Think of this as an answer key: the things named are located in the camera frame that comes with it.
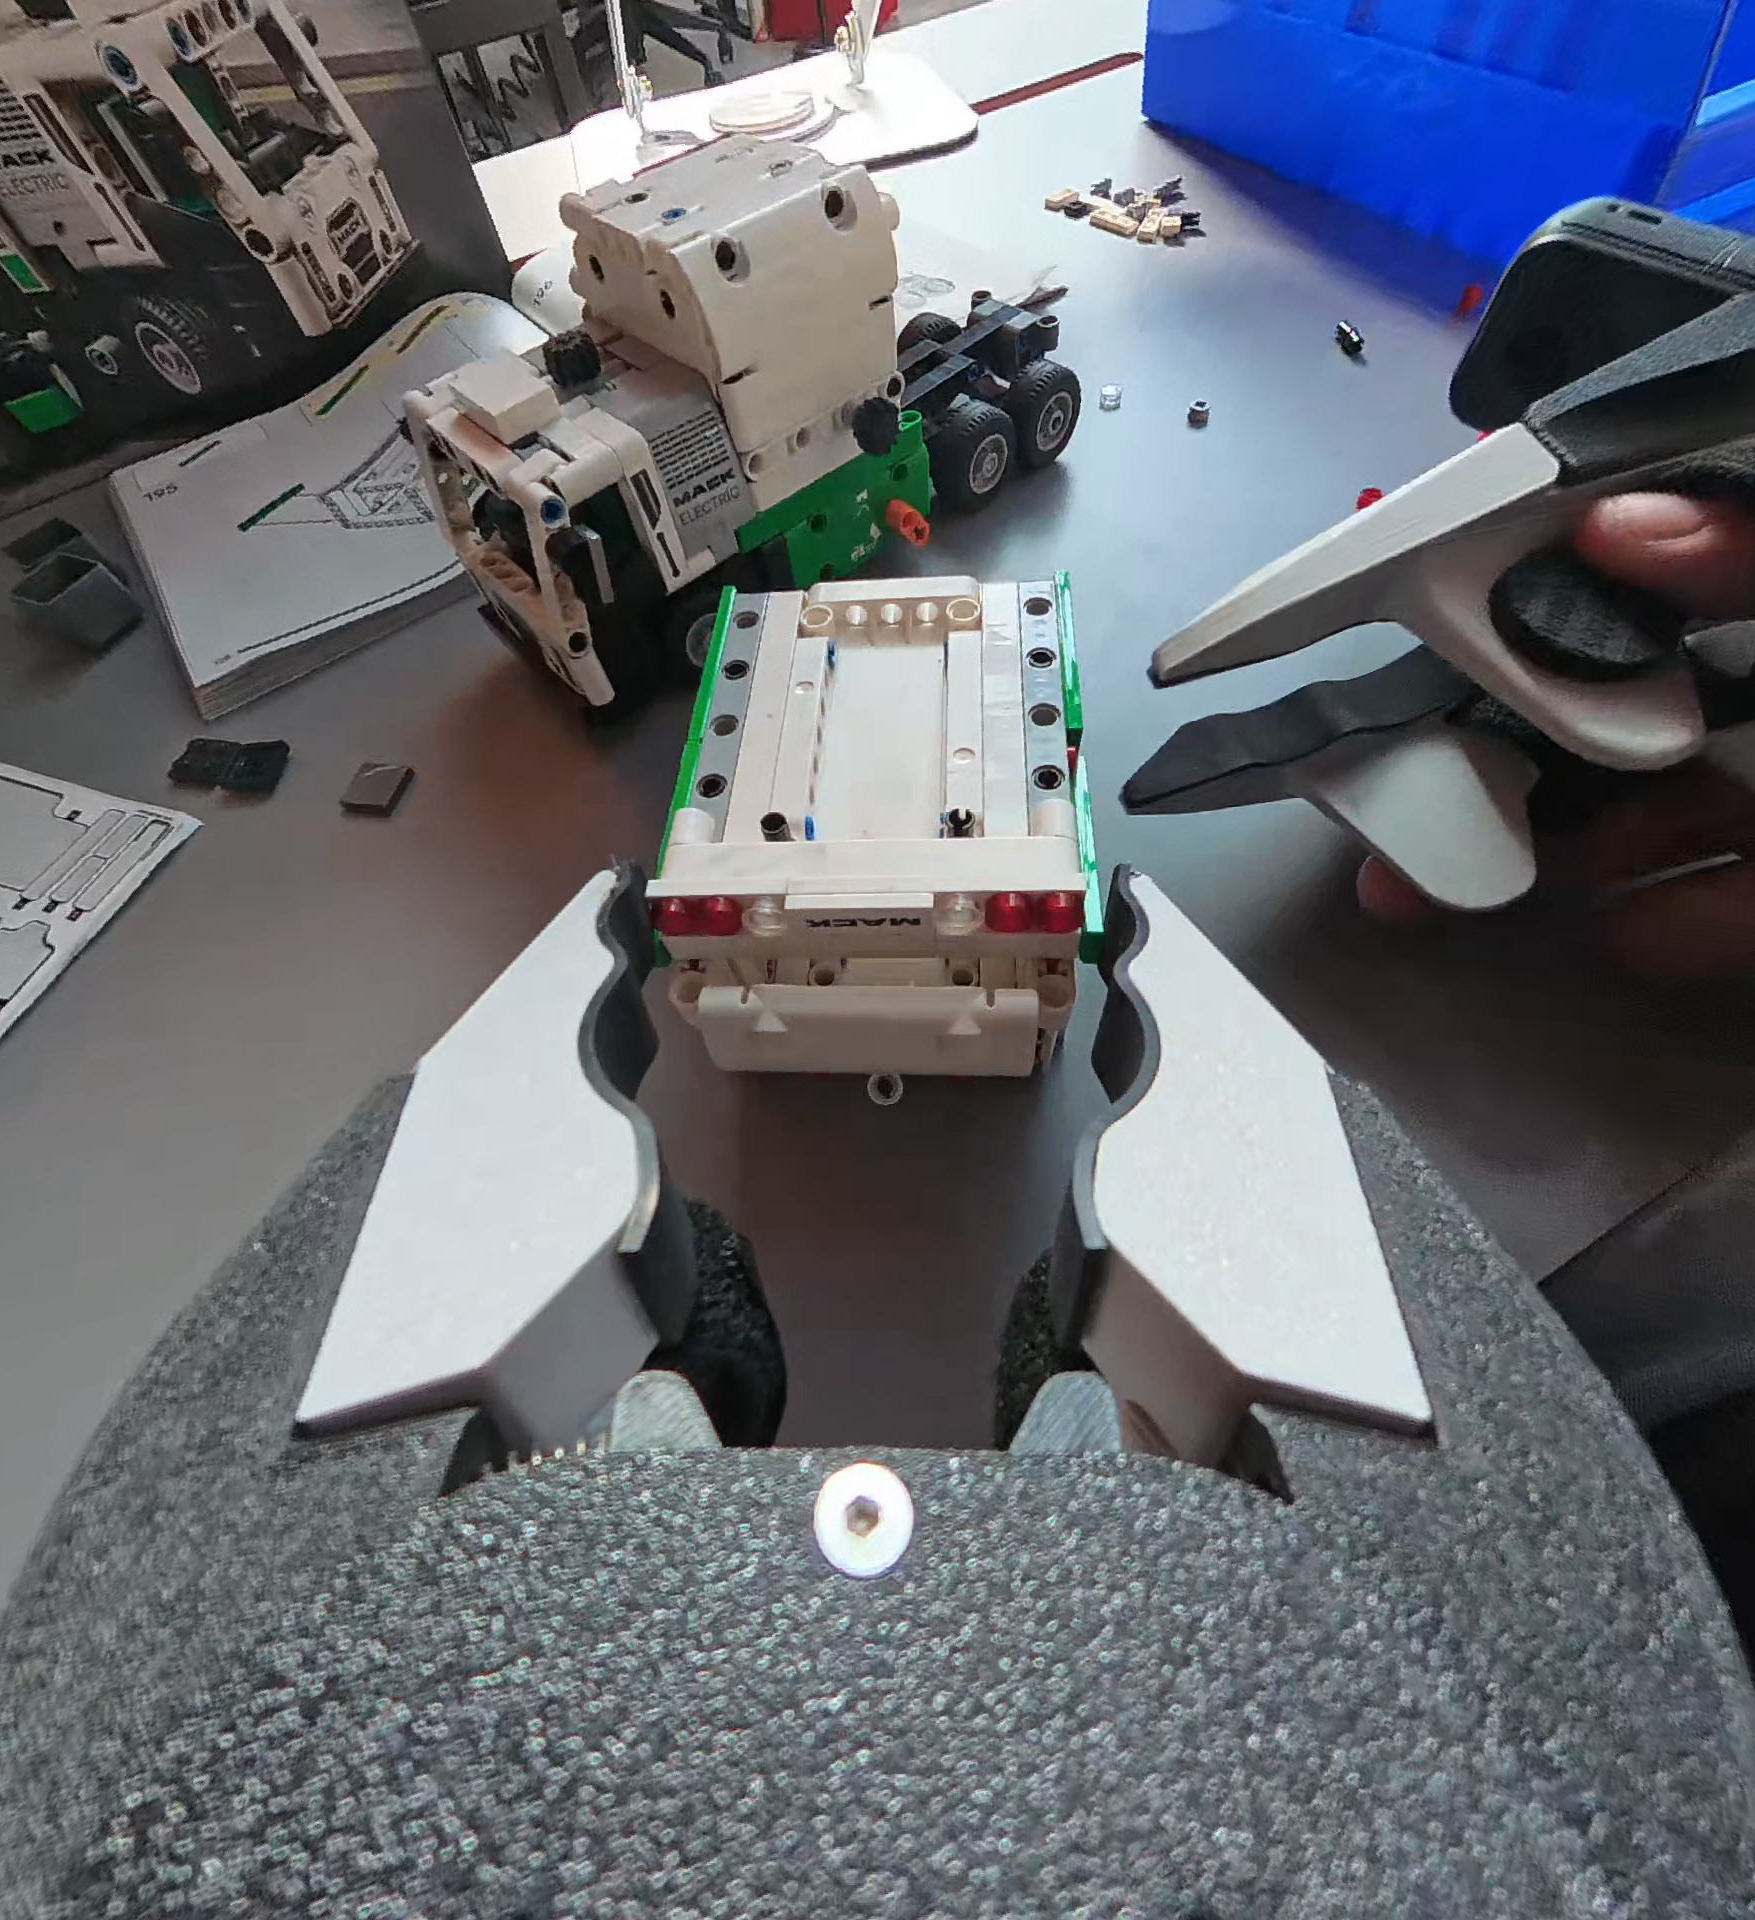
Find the black lego plate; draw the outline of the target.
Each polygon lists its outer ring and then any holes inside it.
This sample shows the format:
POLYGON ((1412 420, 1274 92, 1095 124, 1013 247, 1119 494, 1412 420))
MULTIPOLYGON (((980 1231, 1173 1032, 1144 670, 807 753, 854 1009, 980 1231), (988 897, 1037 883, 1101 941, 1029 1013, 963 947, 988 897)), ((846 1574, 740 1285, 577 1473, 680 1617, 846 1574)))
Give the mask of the black lego plate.
POLYGON ((291 746, 283 738, 195 737, 171 758, 168 780, 176 787, 262 799, 274 795, 288 771, 288 761, 291 746))

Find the white lego truck container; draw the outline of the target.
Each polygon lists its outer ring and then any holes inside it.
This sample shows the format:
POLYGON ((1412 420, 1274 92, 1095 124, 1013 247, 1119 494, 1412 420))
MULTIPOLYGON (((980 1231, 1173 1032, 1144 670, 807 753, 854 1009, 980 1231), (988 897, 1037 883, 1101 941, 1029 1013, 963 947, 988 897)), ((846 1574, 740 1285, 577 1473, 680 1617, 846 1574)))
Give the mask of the white lego truck container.
POLYGON ((1024 1079, 1098 959, 1065 571, 727 592, 650 880, 731 1074, 1024 1079))

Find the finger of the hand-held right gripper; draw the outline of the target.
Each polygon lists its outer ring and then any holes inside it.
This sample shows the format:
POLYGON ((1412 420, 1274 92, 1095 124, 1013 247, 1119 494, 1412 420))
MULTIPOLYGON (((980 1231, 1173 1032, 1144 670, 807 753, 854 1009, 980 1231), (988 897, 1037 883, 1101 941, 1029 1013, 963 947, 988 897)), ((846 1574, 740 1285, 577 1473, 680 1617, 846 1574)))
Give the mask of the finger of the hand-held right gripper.
POLYGON ((1543 693, 1499 637, 1489 590, 1567 521, 1555 456, 1502 427, 1225 593, 1157 647, 1150 680, 1173 688, 1386 621, 1489 693, 1543 693))
POLYGON ((1458 723, 1479 688, 1429 649, 1347 680, 1302 687, 1272 705, 1210 713, 1177 729, 1123 782, 1134 817, 1167 817, 1309 799, 1363 764, 1423 746, 1455 749, 1496 780, 1496 741, 1458 723))

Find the white green lego truck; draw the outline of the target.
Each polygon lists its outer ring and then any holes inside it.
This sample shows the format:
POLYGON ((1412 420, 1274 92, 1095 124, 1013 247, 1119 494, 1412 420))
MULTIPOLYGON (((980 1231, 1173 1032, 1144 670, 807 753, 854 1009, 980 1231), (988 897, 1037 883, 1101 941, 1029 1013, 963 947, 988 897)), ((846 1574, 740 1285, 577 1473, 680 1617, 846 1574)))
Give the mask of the white green lego truck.
POLYGON ((896 320, 862 164, 721 136, 561 216, 579 324, 409 391, 406 431, 485 621, 598 715, 695 688, 722 590, 854 579, 1077 430, 1053 312, 896 320))

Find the pile of tan lego pieces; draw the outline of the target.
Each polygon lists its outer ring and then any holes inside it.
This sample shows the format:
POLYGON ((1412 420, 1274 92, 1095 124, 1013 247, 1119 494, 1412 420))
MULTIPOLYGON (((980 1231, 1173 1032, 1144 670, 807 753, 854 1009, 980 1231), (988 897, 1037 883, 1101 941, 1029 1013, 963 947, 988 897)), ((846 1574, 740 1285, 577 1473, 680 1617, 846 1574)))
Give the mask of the pile of tan lego pieces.
POLYGON ((1089 187, 1065 186, 1051 192, 1044 206, 1064 221, 1140 247, 1183 247, 1202 234, 1201 211, 1181 176, 1148 187, 1117 186, 1114 180, 1098 180, 1089 187))

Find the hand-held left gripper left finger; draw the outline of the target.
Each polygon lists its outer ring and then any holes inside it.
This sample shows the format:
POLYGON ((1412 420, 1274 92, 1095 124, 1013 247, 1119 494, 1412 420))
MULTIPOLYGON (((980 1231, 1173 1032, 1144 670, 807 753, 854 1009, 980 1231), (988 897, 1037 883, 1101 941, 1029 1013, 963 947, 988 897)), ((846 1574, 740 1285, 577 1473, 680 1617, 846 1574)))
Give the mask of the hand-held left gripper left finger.
POLYGON ((415 1065, 298 1437, 475 1411, 559 1452, 662 1345, 646 887, 595 873, 415 1065))

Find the lego sticker sheet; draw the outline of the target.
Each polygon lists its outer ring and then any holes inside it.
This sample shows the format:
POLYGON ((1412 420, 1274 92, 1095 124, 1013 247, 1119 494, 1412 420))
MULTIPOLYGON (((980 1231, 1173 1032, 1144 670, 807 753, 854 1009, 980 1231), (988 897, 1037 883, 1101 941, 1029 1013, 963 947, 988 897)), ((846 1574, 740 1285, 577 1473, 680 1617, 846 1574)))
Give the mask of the lego sticker sheet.
POLYGON ((188 814, 0 763, 0 1040, 196 831, 188 814))

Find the black lego set box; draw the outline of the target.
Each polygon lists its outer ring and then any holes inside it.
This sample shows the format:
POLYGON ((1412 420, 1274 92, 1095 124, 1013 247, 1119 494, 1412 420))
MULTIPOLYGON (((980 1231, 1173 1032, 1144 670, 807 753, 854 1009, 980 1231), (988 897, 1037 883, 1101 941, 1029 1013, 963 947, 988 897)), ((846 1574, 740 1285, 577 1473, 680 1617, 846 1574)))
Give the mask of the black lego set box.
POLYGON ((409 5, 0 5, 0 517, 507 286, 409 5))

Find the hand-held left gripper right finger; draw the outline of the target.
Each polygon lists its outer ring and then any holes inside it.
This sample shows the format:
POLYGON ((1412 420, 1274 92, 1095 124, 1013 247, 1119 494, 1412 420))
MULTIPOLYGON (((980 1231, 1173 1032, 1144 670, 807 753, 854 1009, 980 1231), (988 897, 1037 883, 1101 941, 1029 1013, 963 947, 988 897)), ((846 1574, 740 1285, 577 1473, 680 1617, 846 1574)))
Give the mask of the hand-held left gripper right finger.
POLYGON ((1319 1054, 1136 868, 1104 910, 1051 1313, 1136 1452, 1219 1467, 1255 1409, 1429 1439, 1435 1411, 1319 1054))

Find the person's right hand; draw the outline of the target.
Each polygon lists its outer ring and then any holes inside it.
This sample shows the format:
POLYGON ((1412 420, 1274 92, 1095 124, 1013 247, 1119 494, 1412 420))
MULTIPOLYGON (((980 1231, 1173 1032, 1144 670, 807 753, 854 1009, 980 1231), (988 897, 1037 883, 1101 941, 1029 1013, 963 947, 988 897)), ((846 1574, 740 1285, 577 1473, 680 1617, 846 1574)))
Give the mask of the person's right hand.
MULTIPOLYGON (((1584 511, 1570 544, 1598 574, 1704 623, 1755 618, 1747 497, 1618 492, 1584 511)), ((1687 763, 1581 829, 1543 835, 1538 861, 1540 880, 1567 894, 1620 968, 1755 968, 1755 795, 1709 764, 1687 763)))

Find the lego instruction booklet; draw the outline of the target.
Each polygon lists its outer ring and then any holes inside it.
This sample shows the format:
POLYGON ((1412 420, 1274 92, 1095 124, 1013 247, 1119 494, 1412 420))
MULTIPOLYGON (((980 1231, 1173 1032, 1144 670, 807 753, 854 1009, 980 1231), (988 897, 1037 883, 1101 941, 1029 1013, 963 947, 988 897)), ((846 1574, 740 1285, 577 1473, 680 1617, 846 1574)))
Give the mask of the lego instruction booklet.
POLYGON ((300 400, 112 474, 121 533, 204 723, 469 595, 404 402, 544 339, 502 298, 426 301, 300 400))

